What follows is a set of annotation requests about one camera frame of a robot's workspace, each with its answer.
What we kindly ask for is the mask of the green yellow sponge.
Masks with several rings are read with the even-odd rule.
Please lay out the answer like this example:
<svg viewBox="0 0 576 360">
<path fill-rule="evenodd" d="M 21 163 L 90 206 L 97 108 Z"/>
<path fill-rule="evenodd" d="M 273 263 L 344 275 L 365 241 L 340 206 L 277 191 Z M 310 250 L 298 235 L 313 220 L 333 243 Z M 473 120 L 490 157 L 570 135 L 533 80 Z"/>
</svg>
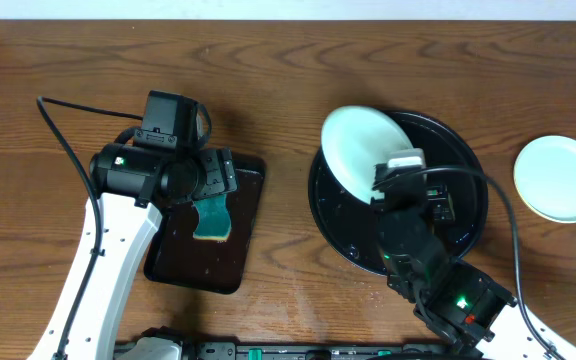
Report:
<svg viewBox="0 0 576 360">
<path fill-rule="evenodd" d="M 198 214 L 198 224 L 193 232 L 197 240 L 226 241 L 232 229 L 227 209 L 227 195 L 205 198 L 193 203 Z"/>
</svg>

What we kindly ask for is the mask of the light green plate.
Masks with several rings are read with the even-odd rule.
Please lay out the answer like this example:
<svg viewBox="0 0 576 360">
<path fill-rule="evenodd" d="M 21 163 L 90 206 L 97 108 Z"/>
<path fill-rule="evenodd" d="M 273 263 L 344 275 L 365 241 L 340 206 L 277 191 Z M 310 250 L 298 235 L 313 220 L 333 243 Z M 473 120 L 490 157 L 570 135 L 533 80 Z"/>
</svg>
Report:
<svg viewBox="0 0 576 360">
<path fill-rule="evenodd" d="M 352 196 L 369 205 L 383 199 L 372 190 L 376 165 L 413 145 L 402 128 L 385 113 L 366 106 L 344 106 L 324 121 L 321 146 L 337 182 Z"/>
<path fill-rule="evenodd" d="M 513 167 L 515 188 L 537 215 L 558 223 L 576 223 L 576 140 L 548 135 L 519 152 Z"/>
</svg>

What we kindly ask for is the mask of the yellow plate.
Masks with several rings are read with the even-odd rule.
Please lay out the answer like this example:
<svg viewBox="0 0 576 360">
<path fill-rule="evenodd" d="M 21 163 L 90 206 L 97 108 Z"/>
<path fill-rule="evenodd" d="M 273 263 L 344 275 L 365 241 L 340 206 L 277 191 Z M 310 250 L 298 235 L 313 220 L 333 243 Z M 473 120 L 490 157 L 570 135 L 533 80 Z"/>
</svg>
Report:
<svg viewBox="0 0 576 360">
<path fill-rule="evenodd" d="M 517 201 L 521 204 L 522 208 L 524 208 L 526 212 L 531 212 L 534 213 L 534 209 L 532 208 L 532 206 L 526 201 L 526 199 L 524 198 L 520 188 L 517 185 L 517 182 L 515 181 L 515 179 L 513 179 L 513 191 L 515 193 L 515 197 L 517 198 Z"/>
</svg>

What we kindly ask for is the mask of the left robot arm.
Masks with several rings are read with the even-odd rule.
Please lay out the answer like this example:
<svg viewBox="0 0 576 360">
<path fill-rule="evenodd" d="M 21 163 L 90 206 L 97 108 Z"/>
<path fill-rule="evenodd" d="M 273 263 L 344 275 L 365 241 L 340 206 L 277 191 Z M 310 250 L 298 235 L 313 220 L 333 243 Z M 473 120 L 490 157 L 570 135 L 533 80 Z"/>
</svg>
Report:
<svg viewBox="0 0 576 360">
<path fill-rule="evenodd" d="M 93 185 L 74 261 L 34 359 L 110 359 L 146 248 L 168 206 L 191 203 L 196 240 L 225 241 L 227 195 L 238 188 L 229 149 L 196 155 L 111 143 L 91 161 Z"/>
</svg>

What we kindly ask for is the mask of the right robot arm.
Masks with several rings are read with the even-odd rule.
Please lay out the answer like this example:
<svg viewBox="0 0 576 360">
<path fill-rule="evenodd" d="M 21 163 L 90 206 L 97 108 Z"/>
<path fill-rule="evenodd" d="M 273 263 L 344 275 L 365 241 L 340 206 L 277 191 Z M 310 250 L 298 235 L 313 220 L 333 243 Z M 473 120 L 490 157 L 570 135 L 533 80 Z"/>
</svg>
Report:
<svg viewBox="0 0 576 360">
<path fill-rule="evenodd" d="M 389 288 L 413 303 L 415 316 L 449 343 L 449 357 L 576 359 L 576 346 L 526 307 L 522 290 L 510 292 L 449 254 L 427 212 L 425 177 L 435 173 L 466 174 L 497 184 L 482 171 L 463 166 L 377 165 L 373 188 L 384 197 L 371 205 L 378 211 L 377 246 Z"/>
</svg>

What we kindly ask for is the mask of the black round tray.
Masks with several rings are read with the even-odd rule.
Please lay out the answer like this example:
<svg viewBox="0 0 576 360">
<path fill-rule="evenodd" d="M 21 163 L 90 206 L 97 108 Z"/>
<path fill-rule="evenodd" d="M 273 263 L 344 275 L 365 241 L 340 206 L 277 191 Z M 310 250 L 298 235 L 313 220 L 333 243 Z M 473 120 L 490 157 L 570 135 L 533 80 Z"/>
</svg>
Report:
<svg viewBox="0 0 576 360">
<path fill-rule="evenodd" d="M 390 110 L 385 114 L 402 128 L 413 146 L 424 151 L 429 166 L 481 168 L 468 144 L 441 121 L 418 112 Z M 463 257 L 482 236 L 488 212 L 487 185 L 456 173 L 433 175 L 428 183 L 447 187 L 455 220 L 435 224 L 434 230 L 450 254 Z M 384 275 L 386 268 L 376 244 L 378 216 L 334 179 L 322 151 L 313 159 L 308 184 L 314 221 L 329 245 L 357 267 Z"/>
</svg>

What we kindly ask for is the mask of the black rectangular tray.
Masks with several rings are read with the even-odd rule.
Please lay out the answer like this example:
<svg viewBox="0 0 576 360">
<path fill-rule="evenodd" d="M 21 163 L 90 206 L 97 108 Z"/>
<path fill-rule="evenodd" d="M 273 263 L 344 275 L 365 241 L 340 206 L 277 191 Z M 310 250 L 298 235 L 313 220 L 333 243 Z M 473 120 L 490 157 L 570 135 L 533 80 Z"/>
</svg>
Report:
<svg viewBox="0 0 576 360">
<path fill-rule="evenodd" d="M 242 281 L 265 180 L 260 157 L 235 153 L 237 191 L 227 195 L 232 229 L 226 241 L 197 240 L 198 214 L 192 203 L 164 212 L 144 265 L 151 281 L 221 294 L 235 292 Z"/>
</svg>

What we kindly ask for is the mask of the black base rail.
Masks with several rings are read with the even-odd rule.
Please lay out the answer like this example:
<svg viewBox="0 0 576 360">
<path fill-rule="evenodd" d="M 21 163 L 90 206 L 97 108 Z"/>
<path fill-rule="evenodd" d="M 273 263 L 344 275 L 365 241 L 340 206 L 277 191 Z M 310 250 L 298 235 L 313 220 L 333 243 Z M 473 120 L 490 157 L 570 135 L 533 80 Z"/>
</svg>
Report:
<svg viewBox="0 0 576 360">
<path fill-rule="evenodd" d="M 458 355 L 438 343 L 300 344 L 242 343 L 236 337 L 190 337 L 170 328 L 150 328 L 137 340 L 117 343 L 114 359 L 179 360 L 354 360 L 479 359 L 473 350 Z"/>
</svg>

